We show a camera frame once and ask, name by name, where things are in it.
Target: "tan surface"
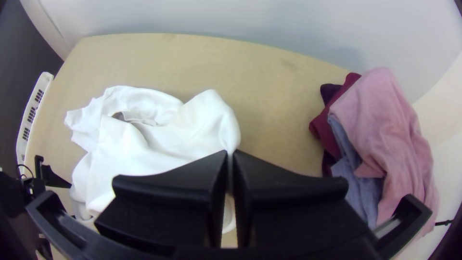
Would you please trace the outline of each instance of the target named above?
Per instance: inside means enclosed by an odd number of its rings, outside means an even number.
[[[341,84],[347,73],[294,52],[228,39],[175,34],[86,38],[42,100],[26,164],[33,166],[34,155],[42,155],[45,164],[71,182],[85,151],[70,141],[71,131],[63,124],[66,111],[86,106],[107,87],[129,85],[157,89],[184,102],[216,89],[236,113],[239,149],[297,173],[320,176],[322,149],[308,124],[324,107],[320,85]]]

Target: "white plastic basket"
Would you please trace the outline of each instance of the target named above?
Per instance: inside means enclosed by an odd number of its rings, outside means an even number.
[[[24,110],[23,120],[18,132],[18,139],[16,141],[16,160],[18,164],[24,164],[26,161],[27,143],[29,142],[29,135],[34,126],[34,119],[39,109],[40,101],[42,100],[47,88],[53,81],[54,76],[48,72],[42,72],[35,84],[29,101],[27,102],[26,109]],[[19,168],[21,174],[24,174],[24,167]]]

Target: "crumpled white fabric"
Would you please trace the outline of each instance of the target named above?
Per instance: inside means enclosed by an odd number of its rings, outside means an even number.
[[[64,123],[88,152],[71,188],[71,198],[85,203],[78,209],[84,219],[114,199],[113,177],[159,174],[221,150],[232,154],[241,140],[233,110],[214,90],[183,104],[159,91],[114,86],[87,107],[68,111]]]

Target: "black cable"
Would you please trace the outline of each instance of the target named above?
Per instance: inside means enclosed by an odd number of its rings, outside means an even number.
[[[447,226],[452,223],[453,220],[446,220],[446,221],[441,221],[441,222],[436,222],[435,226]]]
[[[27,167],[27,166],[24,165],[24,164],[18,164],[18,165],[16,165],[16,169],[19,169],[20,166],[23,166],[23,167],[25,167],[26,169],[28,169],[29,172],[30,172],[30,175],[32,175],[32,178],[34,178],[34,174],[33,174],[32,171],[29,169],[29,167]]]

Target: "white curved wall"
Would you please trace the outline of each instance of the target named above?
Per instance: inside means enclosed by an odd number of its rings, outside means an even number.
[[[388,66],[410,101],[429,90],[462,50],[462,17],[453,0],[22,2],[41,4],[68,49],[81,37],[122,32],[244,39],[309,54],[359,73]]]

